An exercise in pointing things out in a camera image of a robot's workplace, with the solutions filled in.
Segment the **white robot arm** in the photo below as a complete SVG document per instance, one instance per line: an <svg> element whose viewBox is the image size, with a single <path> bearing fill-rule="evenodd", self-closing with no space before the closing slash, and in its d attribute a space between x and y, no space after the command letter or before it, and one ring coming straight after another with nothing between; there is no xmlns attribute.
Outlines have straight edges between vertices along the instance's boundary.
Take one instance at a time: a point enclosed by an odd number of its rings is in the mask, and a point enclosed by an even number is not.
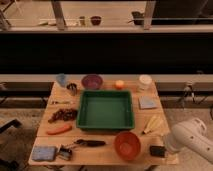
<svg viewBox="0 0 213 171"><path fill-rule="evenodd" d="M206 132L207 127L201 119L191 118L173 125L162 140L170 154L187 147L213 164L213 141L205 136Z"/></svg>

